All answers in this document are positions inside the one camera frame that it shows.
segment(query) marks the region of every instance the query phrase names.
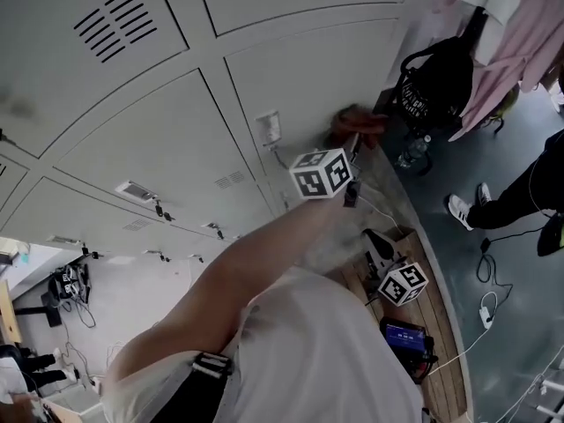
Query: white t-shirt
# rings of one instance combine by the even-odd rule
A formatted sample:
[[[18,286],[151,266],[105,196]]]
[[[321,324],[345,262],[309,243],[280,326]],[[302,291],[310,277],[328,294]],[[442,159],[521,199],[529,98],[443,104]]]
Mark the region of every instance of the white t-shirt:
[[[373,317],[329,279],[293,269],[252,301],[240,331],[238,390],[221,421],[421,422],[419,390]],[[170,356],[116,384],[102,398],[108,420],[145,423],[140,412],[196,354]]]
[[[0,402],[13,404],[12,395],[27,393],[26,380],[12,357],[0,358]]]

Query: pink cloth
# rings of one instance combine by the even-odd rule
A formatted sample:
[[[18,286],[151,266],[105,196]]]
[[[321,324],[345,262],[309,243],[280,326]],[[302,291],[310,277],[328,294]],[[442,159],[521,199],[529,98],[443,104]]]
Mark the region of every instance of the pink cloth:
[[[476,63],[472,94],[462,125],[449,141],[459,139],[484,119],[511,88],[522,80],[533,89],[564,43],[564,0],[521,0],[509,20],[501,46],[487,66]]]

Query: sneaker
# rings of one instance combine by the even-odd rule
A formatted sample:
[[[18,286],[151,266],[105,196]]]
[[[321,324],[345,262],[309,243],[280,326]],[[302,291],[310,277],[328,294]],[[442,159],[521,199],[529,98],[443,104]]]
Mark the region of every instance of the sneaker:
[[[471,205],[467,204],[456,194],[451,194],[449,196],[449,211],[452,216],[460,221],[460,223],[466,227],[466,230],[474,230],[473,227],[468,225],[466,219],[468,218],[468,212],[471,209]]]
[[[67,376],[67,379],[71,381],[73,384],[76,384],[78,382],[78,378],[74,372],[74,369],[64,368],[61,371],[63,371],[64,375]]]
[[[55,362],[58,362],[63,358],[63,353],[59,348],[55,348],[55,350],[53,351],[53,357],[55,358]]]
[[[482,182],[478,185],[478,203],[480,206],[486,205],[488,202],[492,201],[492,195],[490,194],[490,189],[487,187],[487,183]]]

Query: black strap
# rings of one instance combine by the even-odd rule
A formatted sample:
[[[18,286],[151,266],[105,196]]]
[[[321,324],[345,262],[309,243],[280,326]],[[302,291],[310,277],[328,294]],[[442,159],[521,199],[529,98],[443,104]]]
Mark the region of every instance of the black strap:
[[[192,371],[152,423],[181,421],[182,415],[197,423],[212,423],[233,372],[231,360],[215,354],[200,353]]]

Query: water bottle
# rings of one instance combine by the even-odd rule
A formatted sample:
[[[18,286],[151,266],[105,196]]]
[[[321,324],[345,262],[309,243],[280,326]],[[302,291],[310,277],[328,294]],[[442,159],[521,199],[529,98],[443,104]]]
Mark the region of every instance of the water bottle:
[[[402,154],[397,157],[396,165],[408,169],[419,160],[429,148],[429,143],[431,142],[431,137],[425,135],[424,137],[418,137],[410,145],[408,145]]]

